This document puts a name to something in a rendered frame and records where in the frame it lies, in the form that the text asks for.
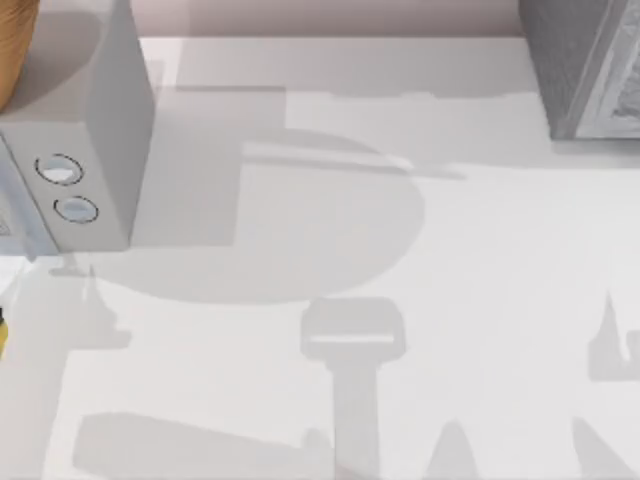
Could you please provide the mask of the round microwave knob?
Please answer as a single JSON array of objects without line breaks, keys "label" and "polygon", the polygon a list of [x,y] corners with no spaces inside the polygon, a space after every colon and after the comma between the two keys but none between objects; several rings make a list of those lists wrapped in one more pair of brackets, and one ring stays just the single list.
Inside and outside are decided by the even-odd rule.
[{"label": "round microwave knob", "polygon": [[84,170],[80,163],[64,154],[37,158],[34,166],[40,177],[54,185],[74,185],[84,177]]},{"label": "round microwave knob", "polygon": [[96,204],[82,196],[57,199],[53,203],[53,208],[62,219],[75,224],[92,223],[99,216],[99,208]]}]

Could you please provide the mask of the brown wooden object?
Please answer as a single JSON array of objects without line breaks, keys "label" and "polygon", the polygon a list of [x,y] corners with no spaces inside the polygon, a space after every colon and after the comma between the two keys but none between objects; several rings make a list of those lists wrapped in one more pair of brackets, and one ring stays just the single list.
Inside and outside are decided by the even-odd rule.
[{"label": "brown wooden object", "polygon": [[0,111],[16,89],[39,7],[40,0],[0,0]]}]

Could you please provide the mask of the pale microwave oven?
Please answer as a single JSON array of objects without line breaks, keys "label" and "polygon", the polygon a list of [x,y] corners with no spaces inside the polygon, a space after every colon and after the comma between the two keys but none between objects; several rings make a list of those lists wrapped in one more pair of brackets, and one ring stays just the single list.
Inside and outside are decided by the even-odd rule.
[{"label": "pale microwave oven", "polygon": [[[34,259],[123,251],[135,223],[155,99],[131,0],[41,0],[20,79],[0,111],[0,256]],[[54,185],[37,158],[64,154],[81,181]],[[62,219],[57,199],[99,208],[88,224]]]}]

